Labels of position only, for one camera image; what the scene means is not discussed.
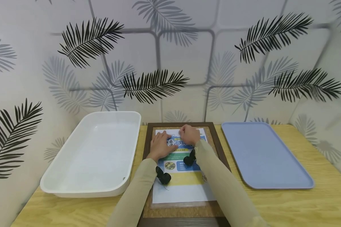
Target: wooden table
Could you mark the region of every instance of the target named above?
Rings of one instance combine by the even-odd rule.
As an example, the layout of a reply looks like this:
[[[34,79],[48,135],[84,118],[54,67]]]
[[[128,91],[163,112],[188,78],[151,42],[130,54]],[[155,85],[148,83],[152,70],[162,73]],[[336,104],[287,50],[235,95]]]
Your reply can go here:
[[[341,174],[291,125],[272,125],[315,181],[311,190],[253,190],[240,179],[220,125],[216,131],[231,171],[242,183],[261,216],[271,226],[341,226]],[[139,166],[146,138],[140,134],[131,178]],[[105,226],[121,196],[108,198],[59,198],[39,187],[13,222],[13,227]]]

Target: paper sheet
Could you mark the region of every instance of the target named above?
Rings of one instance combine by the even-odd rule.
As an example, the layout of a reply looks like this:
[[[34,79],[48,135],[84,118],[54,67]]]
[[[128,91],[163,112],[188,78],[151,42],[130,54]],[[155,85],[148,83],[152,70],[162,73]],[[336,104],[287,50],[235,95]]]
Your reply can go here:
[[[198,130],[200,131],[201,139],[207,141],[204,129]],[[162,133],[163,131],[156,130],[156,133]],[[162,185],[159,179],[156,179],[153,185],[153,203],[216,200],[207,183],[207,178],[200,170],[196,161],[192,166],[187,166],[183,162],[183,158],[189,156],[193,147],[186,145],[181,140],[179,129],[166,129],[165,131],[172,136],[167,141],[168,146],[178,145],[178,149],[158,161],[158,166],[163,172],[171,175],[171,181],[168,185]]]

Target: white plastic tray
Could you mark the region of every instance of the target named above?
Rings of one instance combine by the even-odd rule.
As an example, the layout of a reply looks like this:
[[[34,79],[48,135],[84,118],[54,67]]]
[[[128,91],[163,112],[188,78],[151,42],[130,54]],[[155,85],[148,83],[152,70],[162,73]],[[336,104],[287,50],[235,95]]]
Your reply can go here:
[[[133,111],[86,115],[44,173],[41,189],[70,198],[123,193],[130,181],[140,122],[140,114]]]

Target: beige sleeve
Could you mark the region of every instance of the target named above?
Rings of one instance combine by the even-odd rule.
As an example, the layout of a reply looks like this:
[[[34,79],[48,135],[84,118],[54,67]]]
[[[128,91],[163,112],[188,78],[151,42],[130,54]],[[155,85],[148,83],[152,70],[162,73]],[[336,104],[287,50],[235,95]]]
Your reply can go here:
[[[221,210],[232,227],[264,227],[260,217],[241,184],[217,158],[212,147],[204,140],[195,146],[197,164],[207,177]]]
[[[136,170],[134,179],[117,203],[107,227],[136,227],[150,189],[157,176],[157,163],[151,158],[144,159]]]

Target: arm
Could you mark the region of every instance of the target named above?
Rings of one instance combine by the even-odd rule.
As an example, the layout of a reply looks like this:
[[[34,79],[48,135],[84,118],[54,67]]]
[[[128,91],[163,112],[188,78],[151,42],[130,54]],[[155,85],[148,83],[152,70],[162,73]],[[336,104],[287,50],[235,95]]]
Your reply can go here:
[[[158,160],[178,148],[178,146],[167,146],[167,138],[170,138],[170,135],[167,135],[165,131],[154,136],[149,155],[140,163],[133,180],[112,212],[107,227],[137,226],[147,196],[157,176],[155,168]]]
[[[267,223],[249,199],[241,184],[219,160],[212,147],[200,139],[200,132],[185,125],[180,130],[182,140],[195,147],[197,164],[207,177],[221,210],[232,227],[264,227]]]

